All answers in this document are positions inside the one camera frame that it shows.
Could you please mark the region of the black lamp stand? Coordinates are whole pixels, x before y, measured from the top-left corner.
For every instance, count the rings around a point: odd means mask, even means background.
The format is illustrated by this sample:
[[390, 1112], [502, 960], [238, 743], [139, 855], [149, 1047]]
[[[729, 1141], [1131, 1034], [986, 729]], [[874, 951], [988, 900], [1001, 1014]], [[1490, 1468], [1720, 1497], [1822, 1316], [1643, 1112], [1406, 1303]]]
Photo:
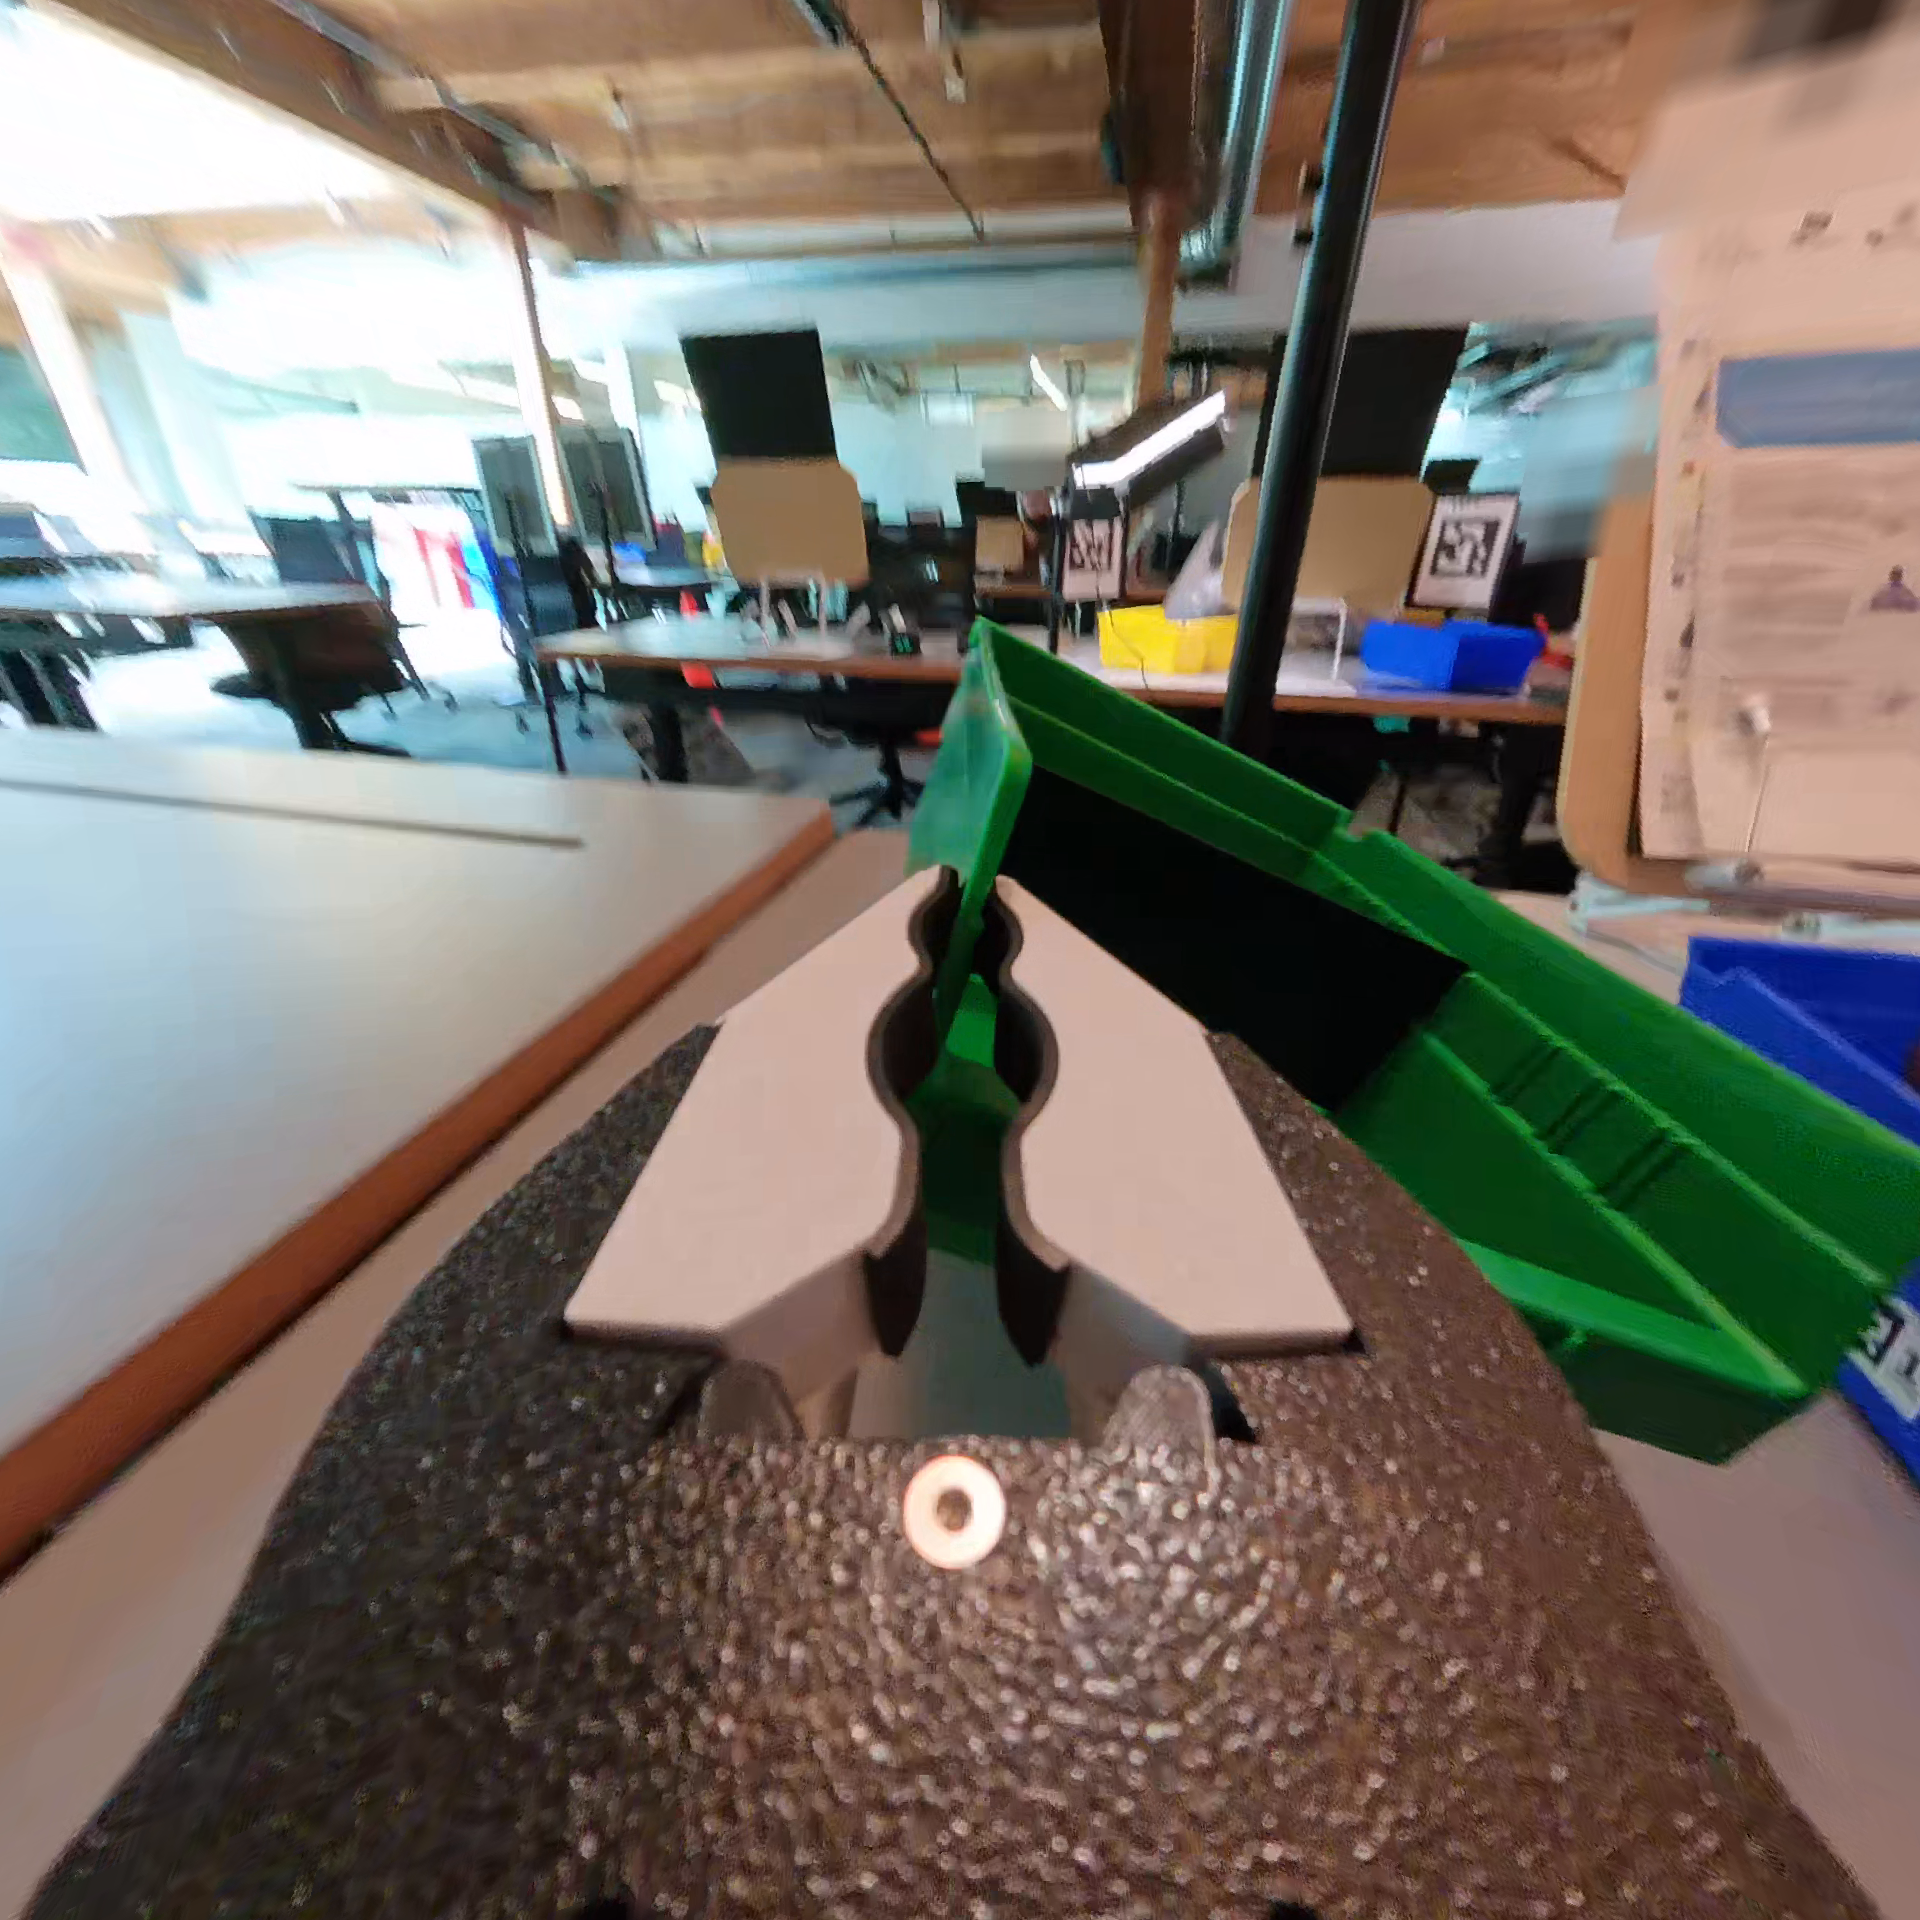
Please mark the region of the black lamp stand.
[[1363, 254], [1421, 10], [1418, 3], [1355, 3], [1346, 13], [1320, 192], [1279, 372], [1236, 649], [1221, 711], [1221, 741], [1261, 764], [1269, 760], [1285, 642], [1333, 430]]

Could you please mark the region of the black office chair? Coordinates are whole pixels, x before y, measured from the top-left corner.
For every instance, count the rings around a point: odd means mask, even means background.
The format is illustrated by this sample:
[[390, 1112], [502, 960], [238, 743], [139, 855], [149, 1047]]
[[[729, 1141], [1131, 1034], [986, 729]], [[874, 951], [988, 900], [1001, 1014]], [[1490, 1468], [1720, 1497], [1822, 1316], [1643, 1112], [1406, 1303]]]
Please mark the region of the black office chair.
[[350, 602], [306, 613], [223, 621], [240, 670], [210, 690], [236, 704], [274, 709], [302, 750], [408, 760], [406, 749], [371, 743], [340, 729], [340, 716], [368, 701], [389, 704], [400, 692], [422, 698], [420, 678], [382, 588], [368, 586], [355, 528], [318, 516], [253, 516], [283, 586], [345, 588]]

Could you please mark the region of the yellow plastic bin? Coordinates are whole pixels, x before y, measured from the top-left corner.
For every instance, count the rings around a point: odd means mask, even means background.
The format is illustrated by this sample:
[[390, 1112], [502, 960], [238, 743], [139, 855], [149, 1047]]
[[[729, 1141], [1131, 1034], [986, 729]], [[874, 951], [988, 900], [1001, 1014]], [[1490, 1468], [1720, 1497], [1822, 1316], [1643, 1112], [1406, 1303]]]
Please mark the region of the yellow plastic bin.
[[1226, 674], [1236, 656], [1238, 615], [1174, 619], [1164, 604], [1104, 608], [1097, 621], [1102, 668], [1134, 677]]

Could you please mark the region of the blue plastic bin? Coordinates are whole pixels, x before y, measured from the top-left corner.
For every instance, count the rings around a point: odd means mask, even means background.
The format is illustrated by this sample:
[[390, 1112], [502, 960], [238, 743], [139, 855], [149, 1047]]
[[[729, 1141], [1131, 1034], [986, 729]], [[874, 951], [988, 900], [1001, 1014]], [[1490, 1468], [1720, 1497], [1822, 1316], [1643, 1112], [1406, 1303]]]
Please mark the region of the blue plastic bin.
[[[1914, 954], [1695, 936], [1682, 1009], [1911, 1147], [1919, 1144]], [[1919, 1262], [1896, 1270], [1836, 1373], [1841, 1398], [1919, 1478]]]
[[1371, 621], [1358, 663], [1371, 684], [1403, 692], [1516, 698], [1546, 636], [1534, 626], [1485, 621]]

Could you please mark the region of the instruction sheet on wooden stand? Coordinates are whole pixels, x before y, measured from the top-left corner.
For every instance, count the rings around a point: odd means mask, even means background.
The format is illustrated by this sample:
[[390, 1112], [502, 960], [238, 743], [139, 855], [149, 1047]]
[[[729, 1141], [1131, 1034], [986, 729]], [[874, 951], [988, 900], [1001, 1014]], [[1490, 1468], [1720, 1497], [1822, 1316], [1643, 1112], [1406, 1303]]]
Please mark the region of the instruction sheet on wooden stand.
[[1916, 949], [1916, 4], [1713, 4], [1671, 67], [1556, 823], [1588, 900]]

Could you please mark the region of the white light panel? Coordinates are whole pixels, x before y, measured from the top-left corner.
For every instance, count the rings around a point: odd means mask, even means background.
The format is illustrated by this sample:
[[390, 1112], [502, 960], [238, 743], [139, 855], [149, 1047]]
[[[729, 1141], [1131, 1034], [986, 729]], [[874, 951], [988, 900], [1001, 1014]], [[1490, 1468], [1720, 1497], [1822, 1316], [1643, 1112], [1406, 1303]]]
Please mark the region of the white light panel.
[[1076, 449], [1068, 460], [1068, 490], [1081, 499], [1113, 496], [1123, 506], [1152, 501], [1211, 467], [1231, 434], [1226, 391], [1164, 397]]

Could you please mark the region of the wooden background desk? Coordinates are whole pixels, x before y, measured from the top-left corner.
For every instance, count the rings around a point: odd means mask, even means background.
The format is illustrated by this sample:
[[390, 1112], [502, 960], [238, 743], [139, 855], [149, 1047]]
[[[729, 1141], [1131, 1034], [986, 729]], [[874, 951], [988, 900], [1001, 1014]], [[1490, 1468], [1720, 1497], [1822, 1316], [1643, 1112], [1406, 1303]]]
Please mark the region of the wooden background desk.
[[[597, 670], [613, 701], [634, 709], [772, 704], [799, 711], [820, 692], [873, 687], [912, 688], [923, 702], [935, 697], [950, 701], [975, 649], [957, 636], [936, 636], [916, 655], [894, 655], [841, 632], [771, 639], [745, 621], [677, 617], [539, 639], [534, 656], [540, 664]], [[1571, 720], [1564, 702], [1527, 690], [1454, 692], [1375, 684], [1352, 659], [1340, 663], [1333, 677], [1280, 670], [1271, 709], [1275, 718], [1406, 720], [1553, 735], [1563, 735]]]

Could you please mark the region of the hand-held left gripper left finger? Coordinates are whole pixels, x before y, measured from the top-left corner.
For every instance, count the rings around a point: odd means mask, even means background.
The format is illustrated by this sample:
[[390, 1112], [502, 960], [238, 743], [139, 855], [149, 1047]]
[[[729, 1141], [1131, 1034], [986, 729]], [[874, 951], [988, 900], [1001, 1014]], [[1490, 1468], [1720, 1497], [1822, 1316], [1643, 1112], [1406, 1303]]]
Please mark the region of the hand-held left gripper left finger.
[[570, 1336], [771, 1378], [805, 1433], [857, 1433], [902, 1357], [932, 1231], [912, 1112], [943, 1052], [961, 880], [931, 869], [715, 1026], [565, 1306]]

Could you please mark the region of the black-and-white marker sign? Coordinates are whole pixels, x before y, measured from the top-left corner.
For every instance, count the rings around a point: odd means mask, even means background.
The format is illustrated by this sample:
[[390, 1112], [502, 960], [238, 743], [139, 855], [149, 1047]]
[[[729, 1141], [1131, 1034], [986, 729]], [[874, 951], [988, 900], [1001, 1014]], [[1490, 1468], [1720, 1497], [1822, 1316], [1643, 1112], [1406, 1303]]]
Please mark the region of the black-and-white marker sign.
[[1404, 604], [1454, 617], [1492, 613], [1520, 511], [1518, 492], [1435, 492]]

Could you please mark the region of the green plastic bin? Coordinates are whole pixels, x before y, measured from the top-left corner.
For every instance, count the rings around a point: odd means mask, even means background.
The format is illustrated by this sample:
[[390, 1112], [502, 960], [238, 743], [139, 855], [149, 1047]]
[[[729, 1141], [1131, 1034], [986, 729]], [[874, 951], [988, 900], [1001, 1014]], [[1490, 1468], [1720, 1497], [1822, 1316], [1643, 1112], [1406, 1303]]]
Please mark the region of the green plastic bin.
[[1916, 1272], [1916, 1149], [1334, 803], [994, 623], [912, 866], [1039, 897], [1477, 1262], [1595, 1428], [1724, 1464]]

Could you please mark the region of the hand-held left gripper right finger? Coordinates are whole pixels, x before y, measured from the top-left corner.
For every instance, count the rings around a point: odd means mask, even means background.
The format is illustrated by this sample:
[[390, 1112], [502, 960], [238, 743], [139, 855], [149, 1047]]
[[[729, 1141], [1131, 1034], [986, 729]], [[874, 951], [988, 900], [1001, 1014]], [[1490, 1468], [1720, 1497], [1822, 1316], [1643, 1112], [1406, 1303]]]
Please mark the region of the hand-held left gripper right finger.
[[1065, 1380], [1342, 1348], [1349, 1309], [1212, 1040], [1016, 880], [981, 930], [1006, 1332]]

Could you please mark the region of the black panel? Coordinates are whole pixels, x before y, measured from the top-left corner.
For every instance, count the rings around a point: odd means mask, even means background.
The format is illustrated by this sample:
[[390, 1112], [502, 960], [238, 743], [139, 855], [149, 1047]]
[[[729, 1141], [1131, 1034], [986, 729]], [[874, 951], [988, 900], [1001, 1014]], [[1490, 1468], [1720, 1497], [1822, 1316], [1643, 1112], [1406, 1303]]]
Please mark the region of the black panel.
[[838, 459], [816, 329], [685, 334], [681, 353], [716, 465]]
[[1349, 336], [1329, 421], [1325, 479], [1418, 479], [1471, 327]]

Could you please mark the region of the cardboard panel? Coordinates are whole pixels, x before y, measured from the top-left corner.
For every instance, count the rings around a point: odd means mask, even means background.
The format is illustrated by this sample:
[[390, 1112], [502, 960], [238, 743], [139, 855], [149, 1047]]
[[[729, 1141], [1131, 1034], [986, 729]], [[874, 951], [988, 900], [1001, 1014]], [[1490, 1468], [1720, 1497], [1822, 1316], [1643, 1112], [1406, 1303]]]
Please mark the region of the cardboard panel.
[[1310, 613], [1384, 617], [1404, 606], [1435, 492], [1421, 479], [1320, 479], [1296, 586]]
[[837, 459], [723, 459], [711, 509], [739, 583], [862, 588], [873, 578], [862, 494]]

